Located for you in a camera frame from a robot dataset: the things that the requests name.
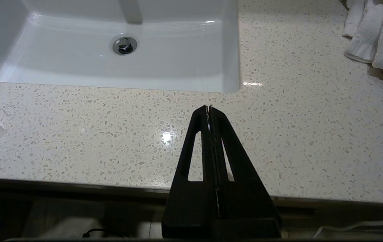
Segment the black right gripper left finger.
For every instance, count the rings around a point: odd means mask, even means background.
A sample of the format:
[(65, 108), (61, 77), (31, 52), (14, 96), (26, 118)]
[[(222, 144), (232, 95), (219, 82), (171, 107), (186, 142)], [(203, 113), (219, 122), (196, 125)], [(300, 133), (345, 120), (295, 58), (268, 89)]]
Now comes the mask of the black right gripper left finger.
[[(167, 221), (211, 221), (218, 218), (218, 155), (212, 106), (196, 109), (187, 128), (166, 203)], [(202, 181), (189, 181), (196, 135), (201, 134)]]

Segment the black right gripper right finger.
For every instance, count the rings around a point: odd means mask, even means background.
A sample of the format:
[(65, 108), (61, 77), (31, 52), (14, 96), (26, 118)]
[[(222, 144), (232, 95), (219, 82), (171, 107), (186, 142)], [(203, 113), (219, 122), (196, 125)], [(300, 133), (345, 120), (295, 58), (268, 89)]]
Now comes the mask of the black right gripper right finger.
[(210, 107), (210, 133), (221, 218), (281, 221), (229, 119), (214, 107)]

